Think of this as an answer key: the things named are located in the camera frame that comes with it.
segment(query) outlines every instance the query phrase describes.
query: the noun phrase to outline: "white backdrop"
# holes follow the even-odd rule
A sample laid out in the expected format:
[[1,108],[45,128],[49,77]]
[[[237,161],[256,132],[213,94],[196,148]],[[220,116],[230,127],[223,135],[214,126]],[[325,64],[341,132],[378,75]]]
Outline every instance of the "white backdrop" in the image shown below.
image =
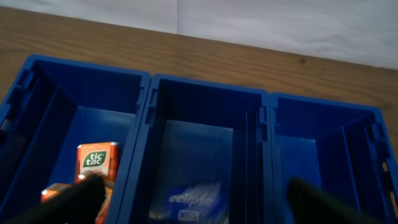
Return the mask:
[[0,0],[0,5],[398,69],[396,0]]

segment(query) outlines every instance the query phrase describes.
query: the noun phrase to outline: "empty blue bin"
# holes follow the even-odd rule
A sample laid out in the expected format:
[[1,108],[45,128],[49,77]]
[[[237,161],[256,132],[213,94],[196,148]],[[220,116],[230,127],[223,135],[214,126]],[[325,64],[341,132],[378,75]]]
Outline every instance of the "empty blue bin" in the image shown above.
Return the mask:
[[396,223],[397,164],[378,108],[273,93],[269,109],[276,223],[294,223],[291,177]]
[[154,75],[117,223],[175,223],[175,189],[219,183],[230,223],[273,222],[264,90]]
[[107,141],[120,147],[116,220],[149,83],[147,72],[29,57],[0,108],[0,220],[40,203],[52,183],[72,184],[79,144]]

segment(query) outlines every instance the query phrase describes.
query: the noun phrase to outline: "storage container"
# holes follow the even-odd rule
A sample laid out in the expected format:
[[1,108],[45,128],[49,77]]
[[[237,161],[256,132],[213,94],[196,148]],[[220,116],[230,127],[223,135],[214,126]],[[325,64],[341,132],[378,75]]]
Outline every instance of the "storage container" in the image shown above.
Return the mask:
[[396,223],[397,164],[378,108],[273,93],[269,109],[276,223],[294,223],[291,177]]
[[0,220],[40,203],[52,183],[72,184],[79,144],[107,141],[120,148],[116,219],[149,83],[147,72],[29,57],[0,108]]
[[268,104],[264,90],[154,75],[117,223],[168,223],[171,192],[211,183],[229,223],[273,222]]

